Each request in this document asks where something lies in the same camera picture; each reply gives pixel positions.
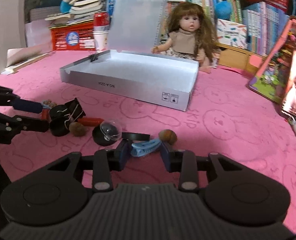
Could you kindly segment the pink toy house box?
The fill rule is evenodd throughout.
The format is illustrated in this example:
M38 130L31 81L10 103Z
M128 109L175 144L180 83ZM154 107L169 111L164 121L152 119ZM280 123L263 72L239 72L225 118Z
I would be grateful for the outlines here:
M291 16L259 70L249 81L248 88L280 104L285 94L294 50L296 50L296 16Z

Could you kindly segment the stack of books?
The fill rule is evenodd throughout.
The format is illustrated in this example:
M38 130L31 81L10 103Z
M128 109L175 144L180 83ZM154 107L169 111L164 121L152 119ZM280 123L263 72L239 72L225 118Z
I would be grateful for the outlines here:
M66 14L61 12L48 15L46 22L52 26L65 26L85 21L90 21L96 12L104 12L107 0L72 0L70 11Z

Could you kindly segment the white colourful book box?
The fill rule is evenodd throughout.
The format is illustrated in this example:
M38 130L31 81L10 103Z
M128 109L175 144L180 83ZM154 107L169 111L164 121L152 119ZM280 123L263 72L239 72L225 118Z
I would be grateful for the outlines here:
M218 19L216 30L219 43L241 49L247 48L246 25Z

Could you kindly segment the wooden shelf box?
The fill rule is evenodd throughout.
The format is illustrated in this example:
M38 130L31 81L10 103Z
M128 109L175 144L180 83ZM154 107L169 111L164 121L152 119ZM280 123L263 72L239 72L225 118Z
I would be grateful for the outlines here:
M262 56L226 44L218 43L217 45L221 50L218 60L220 66L249 76L253 76L258 71L263 60Z

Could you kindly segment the translucent clipboard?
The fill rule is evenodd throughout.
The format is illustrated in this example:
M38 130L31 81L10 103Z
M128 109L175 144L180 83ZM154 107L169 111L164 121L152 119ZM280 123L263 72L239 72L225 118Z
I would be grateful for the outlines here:
M115 0L108 49L150 53L160 42L168 0Z

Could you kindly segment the light blue hair clip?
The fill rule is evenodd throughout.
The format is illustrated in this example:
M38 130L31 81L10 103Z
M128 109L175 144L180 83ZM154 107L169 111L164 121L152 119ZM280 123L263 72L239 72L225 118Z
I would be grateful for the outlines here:
M144 157L159 149L162 144L160 139L152 139L150 141L132 143L132 150L130 152L132 157Z

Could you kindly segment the clear plastic dome capsule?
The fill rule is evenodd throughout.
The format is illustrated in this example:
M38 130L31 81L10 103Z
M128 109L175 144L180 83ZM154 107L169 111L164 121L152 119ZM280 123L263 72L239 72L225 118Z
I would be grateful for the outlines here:
M106 141L117 141L122 136L122 127L116 121L105 120L100 124L100 130Z

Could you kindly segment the brown walnut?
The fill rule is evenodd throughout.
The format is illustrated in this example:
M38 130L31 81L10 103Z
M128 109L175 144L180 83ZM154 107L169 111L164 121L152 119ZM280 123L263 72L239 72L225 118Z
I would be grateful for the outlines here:
M83 137L87 134L87 129L78 122L69 125L69 131L74 137Z
M177 141L176 133L170 129L160 131L158 137L162 142L167 142L170 145L174 145Z

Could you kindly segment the black binder clip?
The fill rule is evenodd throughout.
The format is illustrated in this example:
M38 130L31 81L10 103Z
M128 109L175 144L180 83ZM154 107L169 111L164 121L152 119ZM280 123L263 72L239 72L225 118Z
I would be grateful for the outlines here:
M60 121L66 129L69 129L71 123L76 122L78 119L86 116L77 98L60 105L60 108L55 111Z

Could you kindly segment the white paper cup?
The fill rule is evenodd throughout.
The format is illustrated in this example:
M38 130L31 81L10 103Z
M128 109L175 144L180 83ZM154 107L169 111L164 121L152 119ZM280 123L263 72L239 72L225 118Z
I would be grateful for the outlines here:
M107 43L108 43L108 33L109 31L94 31L94 42L95 42L95 49L97 52L102 52L107 50Z

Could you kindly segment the red marker pen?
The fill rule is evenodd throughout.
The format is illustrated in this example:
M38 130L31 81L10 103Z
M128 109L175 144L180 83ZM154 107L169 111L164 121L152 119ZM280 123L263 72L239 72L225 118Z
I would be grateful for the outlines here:
M46 121L50 121L50 115L49 115L49 109L44 108L41 112L41 119L42 120L46 120ZM84 126L90 126L90 127L95 127L100 125L102 122L104 122L103 119L101 118L79 118L77 120L78 123L84 125Z

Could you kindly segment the brown haired doll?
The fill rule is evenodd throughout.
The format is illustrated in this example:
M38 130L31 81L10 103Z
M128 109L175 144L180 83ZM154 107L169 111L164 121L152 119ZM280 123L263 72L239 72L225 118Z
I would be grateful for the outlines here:
M168 17L167 30L168 40L154 46L152 53L195 60L200 71L211 72L217 50L217 35L200 5L179 3Z

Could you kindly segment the small binder clip on box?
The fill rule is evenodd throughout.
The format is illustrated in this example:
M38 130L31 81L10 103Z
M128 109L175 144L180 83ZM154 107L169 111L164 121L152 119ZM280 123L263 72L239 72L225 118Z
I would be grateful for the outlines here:
M95 60L98 59L98 53L94 53L89 56L90 62L94 62Z

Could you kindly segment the black round lid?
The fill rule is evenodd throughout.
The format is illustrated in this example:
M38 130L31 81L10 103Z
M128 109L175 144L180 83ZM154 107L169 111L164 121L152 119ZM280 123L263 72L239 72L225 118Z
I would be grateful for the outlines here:
M103 137L103 134L100 130L100 126L96 126L93 130L92 130L92 138L94 140L94 142L96 144L98 144L99 146L110 146L113 145L114 143L116 143L116 141L106 141Z

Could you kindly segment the black ring lid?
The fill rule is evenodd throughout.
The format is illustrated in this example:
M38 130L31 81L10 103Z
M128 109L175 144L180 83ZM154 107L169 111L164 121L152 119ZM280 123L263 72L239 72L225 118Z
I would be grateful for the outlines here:
M131 132L122 132L122 139L127 139L131 141L149 141L150 135L143 133L131 133Z

